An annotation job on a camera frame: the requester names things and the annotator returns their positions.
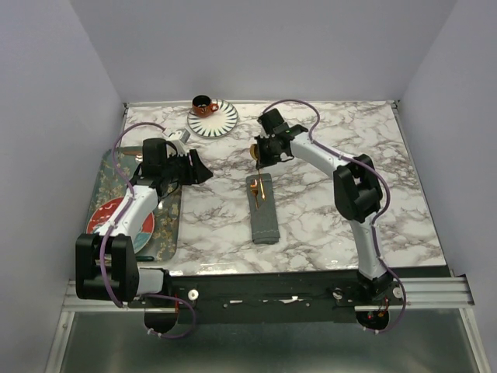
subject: metal frame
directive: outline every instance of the metal frame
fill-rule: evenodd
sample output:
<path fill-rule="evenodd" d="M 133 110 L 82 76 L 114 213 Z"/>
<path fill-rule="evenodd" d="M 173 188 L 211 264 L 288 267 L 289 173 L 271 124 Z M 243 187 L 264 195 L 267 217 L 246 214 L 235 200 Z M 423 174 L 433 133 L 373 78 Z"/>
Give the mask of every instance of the metal frame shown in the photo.
<path fill-rule="evenodd" d="M 481 373 L 489 373 L 490 367 L 488 364 L 485 350 L 478 332 L 478 328 L 474 319 L 472 307 L 474 307 L 471 290 L 464 277 L 405 277 L 401 279 L 405 285 L 405 290 L 408 294 L 407 309 L 459 309 L 461 318 L 466 329 L 468 339 L 471 344 L 471 349 L 475 360 L 478 364 L 478 369 Z M 282 303 L 296 302 L 300 303 L 300 299 L 281 299 Z M 233 303 L 238 304 L 239 300 L 233 300 Z M 391 309 L 399 309 L 399 305 L 392 305 Z M 377 305 L 362 305 L 356 306 L 356 311 L 376 310 Z M 61 370 L 64 360 L 69 335 L 72 328 L 73 319 L 76 312 L 163 312 L 173 313 L 174 308 L 163 309 L 136 309 L 125 306 L 122 309 L 117 308 L 112 302 L 82 300 L 76 295 L 75 282 L 70 281 L 64 296 L 62 305 L 62 313 L 57 326 L 56 335 L 50 351 L 50 357 L 47 363 L 46 373 L 58 373 Z"/>
<path fill-rule="evenodd" d="M 433 277 L 433 278 L 402 278 L 402 283 L 408 294 L 407 309 L 469 309 L 473 307 L 473 297 L 467 281 L 463 277 Z M 231 303 L 241 303 L 239 299 Z M 280 299 L 281 302 L 298 302 L 301 299 Z M 400 305 L 392 305 L 391 309 L 400 309 Z M 377 305 L 360 305 L 356 311 L 375 311 Z M 165 309 L 136 309 L 125 305 L 117 308 L 110 301 L 95 301 L 79 299 L 76 295 L 76 283 L 70 281 L 64 304 L 63 312 L 175 312 L 174 308 Z"/>
<path fill-rule="evenodd" d="M 75 318 L 75 313 L 70 311 L 62 311 L 57 329 L 55 330 L 55 338 L 50 349 L 45 373 L 59 373 L 62 369 L 62 362 L 71 335 L 72 323 Z"/>

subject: white marble countertop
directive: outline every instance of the white marble countertop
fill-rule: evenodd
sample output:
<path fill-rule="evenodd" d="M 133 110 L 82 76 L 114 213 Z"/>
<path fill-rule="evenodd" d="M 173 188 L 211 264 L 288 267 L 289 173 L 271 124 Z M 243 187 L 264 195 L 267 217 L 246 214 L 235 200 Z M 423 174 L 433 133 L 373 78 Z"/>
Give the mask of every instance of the white marble countertop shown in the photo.
<path fill-rule="evenodd" d="M 252 243 L 245 177 L 255 173 L 249 146 L 260 132 L 256 120 L 267 103 L 233 103 L 240 119 L 230 134 L 217 140 L 192 134 L 189 139 L 188 146 L 198 150 L 214 178 L 183 188 L 177 252 L 161 266 L 175 275 L 356 268 L 353 235 L 335 209 L 332 181 L 299 159 L 264 170 L 273 177 L 281 238 L 271 246 Z M 387 263 L 444 265 L 390 105 L 313 104 L 321 113 L 315 138 L 344 152 L 368 154 L 391 187 L 391 208 L 379 224 Z M 313 112 L 305 106 L 281 104 L 278 109 L 290 125 L 314 123 Z M 130 107 L 126 127 L 152 121 L 172 130 L 185 128 L 188 111 L 188 103 Z M 124 137 L 122 146 L 141 145 L 145 138 L 156 136 L 159 129 L 139 127 Z"/>

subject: white wall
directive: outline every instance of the white wall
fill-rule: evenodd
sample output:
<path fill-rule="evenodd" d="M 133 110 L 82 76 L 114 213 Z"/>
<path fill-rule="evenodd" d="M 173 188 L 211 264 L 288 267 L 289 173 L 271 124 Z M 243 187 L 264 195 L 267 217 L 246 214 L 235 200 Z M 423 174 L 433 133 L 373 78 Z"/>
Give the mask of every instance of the white wall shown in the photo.
<path fill-rule="evenodd" d="M 455 0 L 71 0 L 126 102 L 398 99 Z"/>
<path fill-rule="evenodd" d="M 459 0 L 401 101 L 447 261 L 497 370 L 497 2 Z"/>
<path fill-rule="evenodd" d="M 36 373 L 123 107 L 67 0 L 1 8 L 0 371 Z"/>

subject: dark green tray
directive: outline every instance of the dark green tray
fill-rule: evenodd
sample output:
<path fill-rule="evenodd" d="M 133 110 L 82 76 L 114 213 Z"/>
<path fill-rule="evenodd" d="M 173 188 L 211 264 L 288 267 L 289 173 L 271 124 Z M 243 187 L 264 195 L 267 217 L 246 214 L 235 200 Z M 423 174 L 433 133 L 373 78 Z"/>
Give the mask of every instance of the dark green tray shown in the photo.
<path fill-rule="evenodd" d="M 118 162 L 128 177 L 138 166 L 138 156 L 141 156 L 141 147 L 119 148 Z M 114 169 L 109 150 L 100 162 L 86 224 L 99 206 L 113 198 L 123 197 L 125 193 L 126 184 Z M 153 256 L 156 261 L 170 260 L 174 256 L 178 243 L 181 195 L 182 191 L 179 187 L 176 192 L 162 201 L 161 209 L 154 210 L 154 232 L 150 241 L 137 253 L 137 256 Z"/>

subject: purple cable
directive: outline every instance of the purple cable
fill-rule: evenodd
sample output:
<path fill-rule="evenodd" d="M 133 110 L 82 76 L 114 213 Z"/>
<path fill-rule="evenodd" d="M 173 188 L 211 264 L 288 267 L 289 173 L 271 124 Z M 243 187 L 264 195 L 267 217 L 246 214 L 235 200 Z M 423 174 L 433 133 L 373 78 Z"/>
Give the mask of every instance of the purple cable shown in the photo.
<path fill-rule="evenodd" d="M 131 182 L 129 181 L 127 176 L 124 174 L 123 170 L 117 164 L 116 150 L 117 150 L 117 146 L 119 145 L 119 143 L 120 143 L 121 139 L 124 137 L 124 135 L 127 134 L 129 131 L 133 130 L 134 128 L 140 127 L 140 126 L 153 126 L 153 127 L 159 128 L 162 131 L 165 131 L 165 128 L 163 126 L 161 126 L 160 124 L 152 123 L 152 122 L 141 122 L 141 123 L 132 124 L 126 130 L 124 130 L 123 133 L 120 134 L 119 137 L 116 139 L 116 141 L 114 142 L 114 145 L 112 147 L 112 152 L 111 152 L 112 163 L 113 163 L 114 169 L 119 174 L 121 179 L 124 180 L 124 182 L 127 185 L 127 188 L 131 191 L 131 195 L 133 197 L 134 197 L 133 185 L 131 184 Z M 126 213 L 128 208 L 130 208 L 132 203 L 133 203 L 133 198 L 130 198 L 126 202 L 126 204 L 124 205 L 124 207 L 120 211 L 120 213 L 116 216 L 116 220 L 109 227 L 109 229 L 107 229 L 106 234 L 103 236 L 102 244 L 100 245 L 100 252 L 99 252 L 100 271 L 102 272 L 103 284 L 107 290 L 107 294 L 109 295 L 110 300 L 114 303 L 114 305 L 116 305 L 119 308 L 123 307 L 123 303 L 119 299 L 117 299 L 116 295 L 114 294 L 114 291 L 112 290 L 112 287 L 110 286 L 109 276 L 107 275 L 107 269 L 106 269 L 106 264 L 105 264 L 106 244 L 107 244 L 107 241 L 109 240 L 110 234 L 114 230 L 114 225 L 116 225 L 120 221 L 120 219 L 124 216 L 124 214 Z M 166 335 L 164 335 L 163 338 L 168 338 L 168 339 L 182 338 L 186 334 L 189 334 L 193 330 L 193 328 L 195 327 L 195 323 L 196 323 L 195 310 L 188 302 L 185 302 L 180 298 L 168 297 L 166 295 L 146 294 L 144 296 L 152 297 L 152 298 L 164 298 L 164 299 L 174 300 L 175 302 L 181 302 L 184 305 L 186 305 L 193 314 L 193 322 L 192 322 L 192 326 L 190 329 L 188 329 L 184 333 L 179 334 L 178 336 L 166 336 Z"/>
<path fill-rule="evenodd" d="M 145 328 L 147 328 L 147 330 L 150 334 L 154 334 L 155 336 L 158 336 L 159 338 L 164 338 L 165 340 L 177 340 L 179 338 L 183 338 L 183 337 L 187 336 L 195 329 L 196 313 L 195 313 L 195 310 L 193 309 L 193 307 L 190 303 L 183 301 L 181 298 L 169 297 L 168 295 L 148 294 L 147 296 L 149 298 L 160 298 L 160 299 L 166 299 L 169 301 L 182 303 L 186 307 L 188 307 L 188 309 L 192 312 L 192 323 L 190 324 L 190 328 L 188 328 L 187 331 L 180 333 L 180 334 L 176 334 L 174 336 L 168 336 L 167 334 L 158 333 L 155 330 L 153 330 L 152 328 L 149 329 L 149 328 L 145 327 Z"/>
<path fill-rule="evenodd" d="M 383 266 L 383 268 L 389 274 L 391 274 L 391 276 L 398 282 L 398 285 L 401 287 L 402 294 L 403 294 L 402 309 L 401 309 L 398 317 L 395 319 L 395 321 L 393 323 L 391 323 L 391 324 L 388 324 L 387 328 L 385 328 L 383 330 L 375 330 L 375 333 L 386 333 L 387 331 L 392 330 L 401 321 L 402 317 L 404 316 L 405 309 L 407 307 L 407 293 L 405 292 L 404 284 L 402 283 L 402 281 L 399 278 L 399 276 L 393 270 L 391 270 L 390 267 L 381 258 L 380 245 L 378 243 L 378 237 L 377 237 L 376 226 L 375 226 L 375 223 L 378 220 L 378 218 L 381 215 L 383 215 L 387 211 L 387 209 L 390 207 L 391 193 L 390 193 L 390 188 L 388 187 L 387 181 L 383 178 L 383 176 L 380 175 L 380 173 L 378 173 L 377 170 L 369 167 L 367 164 L 362 163 L 362 162 L 360 162 L 360 161 L 358 161 L 358 160 L 356 160 L 354 158 L 350 158 L 350 157 L 347 157 L 347 156 L 345 156 L 343 154 L 340 154 L 340 153 L 334 151 L 333 149 L 330 149 L 327 146 L 321 144 L 317 140 L 313 139 L 312 134 L 314 133 L 314 130 L 318 126 L 319 121 L 321 120 L 321 116 L 319 115 L 318 109 L 316 109 L 310 103 L 308 103 L 306 101 L 303 101 L 301 99 L 281 99 L 280 101 L 276 101 L 275 103 L 272 103 L 267 108 L 265 108 L 264 111 L 263 111 L 263 113 L 265 113 L 266 111 L 268 111 L 269 109 L 273 108 L 274 106 L 276 106 L 276 105 L 278 105 L 280 103 L 301 103 L 302 105 L 305 105 L 308 108 L 310 108 L 311 110 L 313 110 L 316 113 L 316 121 L 312 125 L 311 129 L 309 130 L 309 140 L 311 140 L 311 142 L 313 144 L 317 145 L 320 149 L 324 150 L 325 152 L 327 152 L 327 153 L 329 153 L 331 155 L 334 155 L 335 157 L 339 157 L 340 159 L 345 159 L 347 162 L 352 162 L 352 163 L 355 163 L 356 165 L 358 165 L 360 167 L 365 168 L 370 173 L 373 173 L 373 175 L 375 175 L 380 180 L 380 182 L 383 184 L 383 187 L 384 187 L 384 190 L 385 190 L 385 195 L 386 195 L 385 205 L 383 206 L 383 208 L 381 210 L 379 210 L 377 212 L 376 215 L 374 215 L 373 219 L 371 220 L 371 233 L 373 235 L 374 251 L 376 253 L 378 261 L 381 263 L 381 265 Z"/>

